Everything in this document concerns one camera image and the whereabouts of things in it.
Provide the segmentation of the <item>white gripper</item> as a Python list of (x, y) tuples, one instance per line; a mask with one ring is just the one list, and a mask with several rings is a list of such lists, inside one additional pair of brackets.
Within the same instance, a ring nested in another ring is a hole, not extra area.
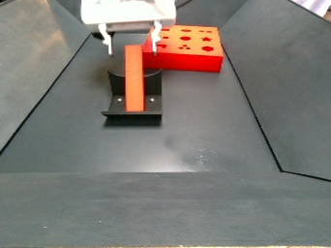
[(100, 31), (103, 44), (112, 56), (112, 31), (151, 31), (151, 51), (156, 55), (163, 26), (176, 22), (175, 0), (82, 0), (80, 17), (92, 33)]

